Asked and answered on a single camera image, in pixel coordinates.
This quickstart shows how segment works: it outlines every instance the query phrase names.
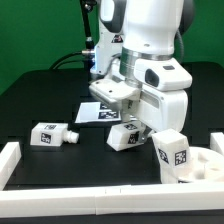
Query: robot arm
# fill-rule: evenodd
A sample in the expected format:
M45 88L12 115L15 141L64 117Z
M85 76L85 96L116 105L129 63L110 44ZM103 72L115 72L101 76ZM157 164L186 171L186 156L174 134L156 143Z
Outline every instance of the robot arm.
M102 0L101 6L107 9L107 2L109 8L116 8L115 0ZM120 60L112 64L109 79L105 76L90 85L97 100L125 115L123 122L129 121L126 115L131 114L146 129L156 132L183 128L188 101L183 89L190 87L192 78L172 58L183 4L184 0L127 0L122 24L124 42L117 48ZM113 14L103 15L106 9L101 7L101 18L109 23ZM109 45L103 49L113 52ZM96 64L103 55L98 53L96 50ZM104 65L109 64L108 57L106 60Z

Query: white block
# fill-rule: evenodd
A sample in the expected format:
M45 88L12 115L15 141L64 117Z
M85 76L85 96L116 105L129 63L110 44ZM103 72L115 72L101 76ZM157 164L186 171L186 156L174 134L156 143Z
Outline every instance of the white block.
M142 143L138 142L138 136L145 130L140 121L131 121L112 126L107 144L116 151L131 148Z
M9 142L0 153L0 190L3 190L21 158L18 142Z
M39 123L31 132L31 145L61 146L63 141L77 143L79 135L68 131L68 124Z
M187 137L168 129L152 134L161 168L172 171L174 177L187 174L192 168Z
M222 132L211 133L210 149L224 155L224 134Z

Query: green wall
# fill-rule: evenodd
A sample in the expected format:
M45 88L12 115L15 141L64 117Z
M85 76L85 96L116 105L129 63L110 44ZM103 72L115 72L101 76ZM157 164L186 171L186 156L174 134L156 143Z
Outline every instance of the green wall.
M195 0L195 5L194 23L183 37L185 61L224 66L224 1ZM96 40L96 11L90 20ZM21 74L49 68L59 57L83 49L84 42L79 0L0 0L0 94Z

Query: cable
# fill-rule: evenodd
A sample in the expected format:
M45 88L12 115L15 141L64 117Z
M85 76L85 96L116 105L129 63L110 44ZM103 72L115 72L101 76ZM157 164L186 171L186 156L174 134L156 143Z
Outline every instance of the cable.
M49 68L50 70L53 70L59 63L61 63L62 61L68 59L68 58L71 58L73 56L76 56L76 55L82 55L82 52L81 51L77 51L77 52L73 52L73 53L70 53L70 54L67 54L61 58L59 58L56 62L54 62L51 67Z
M180 45L180 59L179 59L179 63L181 64L184 60L184 42L182 39L182 36L180 34L180 30L177 30L177 39L179 41L179 45Z
M113 61L116 58L120 58L120 57L121 57L121 53L118 53L118 54L115 54L115 55L112 56L112 59L110 60L109 65L107 67L106 74L110 71Z
M60 64L58 64L56 67L54 67L54 69L58 69L59 67L61 67L62 65L65 65L65 64L70 64L70 63L74 63L74 62L84 62L84 61L89 61L89 60L80 59L80 60L64 61L64 62L61 62Z

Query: black tabletop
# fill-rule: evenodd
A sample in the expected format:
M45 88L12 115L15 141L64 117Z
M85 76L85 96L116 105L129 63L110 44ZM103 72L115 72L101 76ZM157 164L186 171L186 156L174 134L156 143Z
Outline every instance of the black tabletop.
M188 63L193 77L186 92L189 106L184 129L191 146L209 147L210 133L224 131L224 69L215 63ZM114 123L75 124L81 102L91 102L83 69L42 70L23 74L0 96L0 149L19 141L22 159L5 190L139 185L160 183L152 140L115 152L106 144ZM30 146L39 122L69 123L80 133L78 144ZM0 219L0 223L214 223L224 211L192 211L104 216Z

